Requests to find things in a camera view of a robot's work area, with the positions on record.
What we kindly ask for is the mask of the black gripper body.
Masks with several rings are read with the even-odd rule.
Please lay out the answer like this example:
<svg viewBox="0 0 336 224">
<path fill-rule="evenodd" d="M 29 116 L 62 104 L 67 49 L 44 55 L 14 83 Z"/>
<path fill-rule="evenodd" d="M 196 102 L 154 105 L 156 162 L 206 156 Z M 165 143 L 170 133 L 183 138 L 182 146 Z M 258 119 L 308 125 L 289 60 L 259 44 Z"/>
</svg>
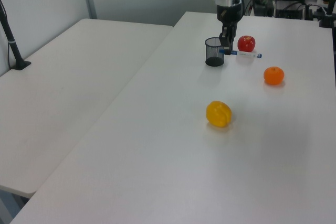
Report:
<svg viewBox="0 0 336 224">
<path fill-rule="evenodd" d="M 217 19 L 222 23 L 222 33 L 233 33 L 241 19 L 242 3 L 233 6 L 216 6 Z"/>
</svg>

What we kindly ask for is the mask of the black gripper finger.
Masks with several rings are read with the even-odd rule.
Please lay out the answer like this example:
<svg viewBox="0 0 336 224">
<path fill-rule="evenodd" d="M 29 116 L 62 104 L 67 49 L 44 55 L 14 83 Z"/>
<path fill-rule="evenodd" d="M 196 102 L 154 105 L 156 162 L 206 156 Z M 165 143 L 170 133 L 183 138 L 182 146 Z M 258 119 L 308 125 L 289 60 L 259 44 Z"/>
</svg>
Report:
<svg viewBox="0 0 336 224">
<path fill-rule="evenodd" d="M 230 38 L 226 33 L 220 33 L 219 41 L 224 52 L 230 52 Z"/>
<path fill-rule="evenodd" d="M 230 26 L 228 30 L 228 42 L 229 42 L 228 53 L 229 54 L 231 54 L 233 51 L 233 43 L 236 37 L 236 30 L 237 30 L 237 26 Z"/>
</svg>

